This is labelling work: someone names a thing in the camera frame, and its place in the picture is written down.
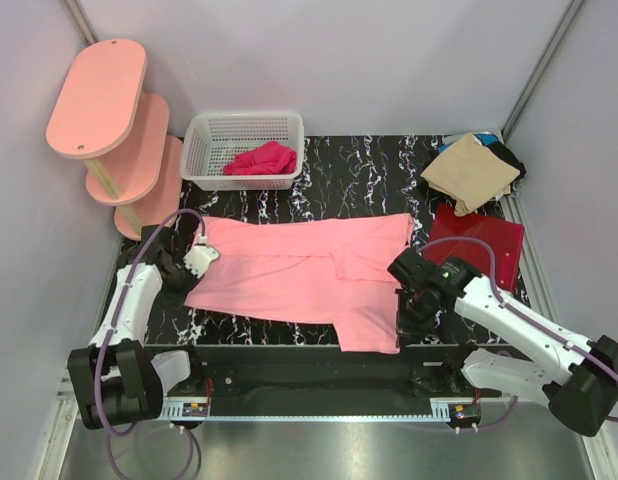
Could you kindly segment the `light pink t shirt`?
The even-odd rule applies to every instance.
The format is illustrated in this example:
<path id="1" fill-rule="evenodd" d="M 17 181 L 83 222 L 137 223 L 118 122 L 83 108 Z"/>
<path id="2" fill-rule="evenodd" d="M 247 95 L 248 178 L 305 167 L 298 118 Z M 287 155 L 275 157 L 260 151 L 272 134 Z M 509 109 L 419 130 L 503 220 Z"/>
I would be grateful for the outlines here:
<path id="1" fill-rule="evenodd" d="M 388 268 L 410 244 L 407 213 L 255 225 L 206 220 L 219 251 L 186 306 L 334 327 L 344 352 L 396 354 L 397 289 Z"/>

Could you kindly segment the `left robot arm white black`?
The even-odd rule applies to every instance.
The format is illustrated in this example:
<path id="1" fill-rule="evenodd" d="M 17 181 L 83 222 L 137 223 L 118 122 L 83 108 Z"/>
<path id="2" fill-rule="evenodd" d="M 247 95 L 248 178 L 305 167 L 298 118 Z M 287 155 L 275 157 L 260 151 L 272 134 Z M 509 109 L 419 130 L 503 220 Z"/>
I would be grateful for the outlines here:
<path id="1" fill-rule="evenodd" d="M 141 244 L 118 262 L 116 287 L 89 345 L 73 350 L 67 368 L 84 426 L 89 430 L 153 420 L 173 389 L 185 396 L 204 386 L 205 372 L 191 346 L 153 354 L 144 348 L 157 300 L 177 305 L 204 277 L 220 252 L 201 234 L 188 247 L 169 227 L 141 229 Z"/>

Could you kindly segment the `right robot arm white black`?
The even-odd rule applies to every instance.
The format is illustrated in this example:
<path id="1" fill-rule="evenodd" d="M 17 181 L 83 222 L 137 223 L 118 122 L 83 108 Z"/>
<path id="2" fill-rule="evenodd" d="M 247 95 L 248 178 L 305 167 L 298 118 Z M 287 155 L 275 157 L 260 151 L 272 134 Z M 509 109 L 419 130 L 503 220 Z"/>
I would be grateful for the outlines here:
<path id="1" fill-rule="evenodd" d="M 441 310 L 452 311 L 506 340 L 521 358 L 461 345 L 442 363 L 435 385 L 455 396 L 496 390 L 547 408 L 571 431 L 594 437 L 618 402 L 618 342 L 560 327 L 458 257 L 440 265 L 405 249 L 389 266 L 399 282 L 397 329 L 407 339 Z"/>

